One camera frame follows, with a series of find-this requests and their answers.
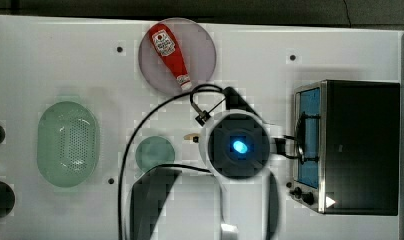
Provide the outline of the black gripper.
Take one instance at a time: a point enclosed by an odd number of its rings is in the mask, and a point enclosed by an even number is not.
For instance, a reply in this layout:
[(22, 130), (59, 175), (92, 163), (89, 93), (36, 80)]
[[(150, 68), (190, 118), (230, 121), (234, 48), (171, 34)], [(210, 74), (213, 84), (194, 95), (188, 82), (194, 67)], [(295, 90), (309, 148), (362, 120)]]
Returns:
[(289, 135), (283, 135), (281, 137), (274, 137), (274, 145), (275, 145), (275, 151), (277, 155), (283, 156), (288, 159), (298, 159), (299, 155), (289, 155), (286, 151), (286, 144), (287, 141), (292, 141), (293, 143), (297, 143), (297, 140), (293, 136)]

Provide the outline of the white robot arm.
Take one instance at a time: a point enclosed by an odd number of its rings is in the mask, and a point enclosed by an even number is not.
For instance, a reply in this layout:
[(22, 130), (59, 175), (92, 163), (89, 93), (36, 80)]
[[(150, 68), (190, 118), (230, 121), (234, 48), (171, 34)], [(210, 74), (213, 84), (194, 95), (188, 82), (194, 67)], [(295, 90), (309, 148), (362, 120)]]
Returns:
[[(199, 136), (199, 152), (221, 188), (221, 238), (271, 240), (277, 227), (278, 197), (269, 169), (273, 156), (286, 155), (283, 131), (247, 111), (227, 110), (211, 117)], [(149, 240), (181, 164), (152, 167), (133, 185), (130, 195), (130, 240)]]

